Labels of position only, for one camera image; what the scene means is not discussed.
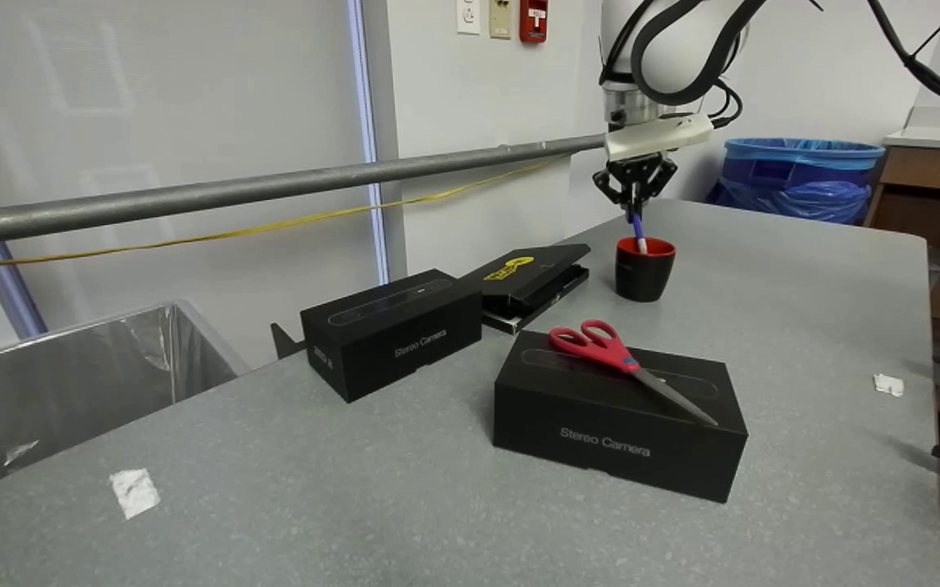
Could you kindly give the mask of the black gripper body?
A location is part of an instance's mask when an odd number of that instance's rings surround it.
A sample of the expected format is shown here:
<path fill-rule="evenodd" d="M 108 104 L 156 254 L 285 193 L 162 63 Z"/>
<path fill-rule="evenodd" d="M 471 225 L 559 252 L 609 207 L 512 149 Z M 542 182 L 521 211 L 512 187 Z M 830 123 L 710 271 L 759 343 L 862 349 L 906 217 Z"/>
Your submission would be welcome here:
<path fill-rule="evenodd" d="M 663 158 L 713 133 L 710 118 L 697 104 L 667 107 L 627 85 L 604 91 L 604 118 L 609 162 Z"/>

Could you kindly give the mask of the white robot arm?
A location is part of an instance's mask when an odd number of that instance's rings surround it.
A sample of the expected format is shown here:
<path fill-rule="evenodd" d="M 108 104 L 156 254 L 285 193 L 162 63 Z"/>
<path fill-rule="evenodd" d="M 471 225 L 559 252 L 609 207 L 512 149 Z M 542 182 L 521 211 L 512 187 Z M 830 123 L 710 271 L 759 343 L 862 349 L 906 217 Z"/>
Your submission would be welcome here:
<path fill-rule="evenodd" d="M 720 82 L 763 0 L 599 0 L 604 158 L 593 187 L 640 217 L 674 176 L 672 152 L 732 123 Z"/>

